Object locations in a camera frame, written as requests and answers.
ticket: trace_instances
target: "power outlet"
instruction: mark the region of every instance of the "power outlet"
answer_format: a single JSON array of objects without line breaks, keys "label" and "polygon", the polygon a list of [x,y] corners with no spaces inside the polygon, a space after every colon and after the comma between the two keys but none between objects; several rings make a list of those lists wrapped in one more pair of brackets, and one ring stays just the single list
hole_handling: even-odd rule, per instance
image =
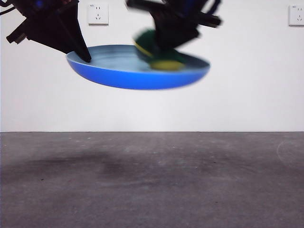
[{"label": "power outlet", "polygon": [[109,4],[91,3],[87,9],[87,22],[89,25],[109,24]]},{"label": "power outlet", "polygon": [[304,5],[289,6],[289,25],[304,25]]}]

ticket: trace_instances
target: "blue plate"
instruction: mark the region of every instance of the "blue plate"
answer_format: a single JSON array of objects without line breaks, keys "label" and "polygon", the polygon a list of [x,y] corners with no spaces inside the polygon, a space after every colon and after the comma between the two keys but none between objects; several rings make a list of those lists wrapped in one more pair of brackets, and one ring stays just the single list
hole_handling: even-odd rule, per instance
[{"label": "blue plate", "polygon": [[133,45],[89,47],[92,61],[86,63],[75,52],[67,54],[70,66],[82,77],[106,86],[127,89],[168,89],[194,83],[204,77],[210,64],[188,55],[180,71],[157,71],[138,58]]}]

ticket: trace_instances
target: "white wall outlet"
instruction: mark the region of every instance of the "white wall outlet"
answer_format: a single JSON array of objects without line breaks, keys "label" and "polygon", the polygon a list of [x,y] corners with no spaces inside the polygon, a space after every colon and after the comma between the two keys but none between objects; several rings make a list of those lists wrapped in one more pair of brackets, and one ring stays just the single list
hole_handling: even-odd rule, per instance
[{"label": "white wall outlet", "polygon": [[304,25],[304,5],[289,6],[289,25]]},{"label": "white wall outlet", "polygon": [[109,24],[109,4],[91,3],[87,9],[87,22],[89,25]]}]

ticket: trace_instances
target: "black cable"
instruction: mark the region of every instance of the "black cable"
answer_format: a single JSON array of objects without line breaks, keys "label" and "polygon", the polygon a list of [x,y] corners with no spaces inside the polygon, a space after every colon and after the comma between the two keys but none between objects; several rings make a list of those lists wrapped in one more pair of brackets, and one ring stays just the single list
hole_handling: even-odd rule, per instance
[{"label": "black cable", "polygon": [[2,7],[8,7],[11,4],[10,0],[7,0],[6,2],[0,0],[0,6]]},{"label": "black cable", "polygon": [[215,13],[215,11],[218,9],[219,4],[221,3],[221,0],[214,0],[214,3],[211,7],[211,9],[207,12],[208,15],[212,15]]},{"label": "black cable", "polygon": [[15,7],[12,7],[12,8],[9,8],[9,9],[5,10],[5,11],[0,12],[0,16],[13,11],[14,9],[15,9]]}]

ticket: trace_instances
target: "gray concrete floor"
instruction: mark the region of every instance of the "gray concrete floor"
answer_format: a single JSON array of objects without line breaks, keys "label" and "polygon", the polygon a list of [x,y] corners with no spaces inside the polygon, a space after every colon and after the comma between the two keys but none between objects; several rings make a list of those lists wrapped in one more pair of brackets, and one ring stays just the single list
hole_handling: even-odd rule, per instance
[{"label": "gray concrete floor", "polygon": [[2,133],[3,228],[303,228],[304,133]]}]

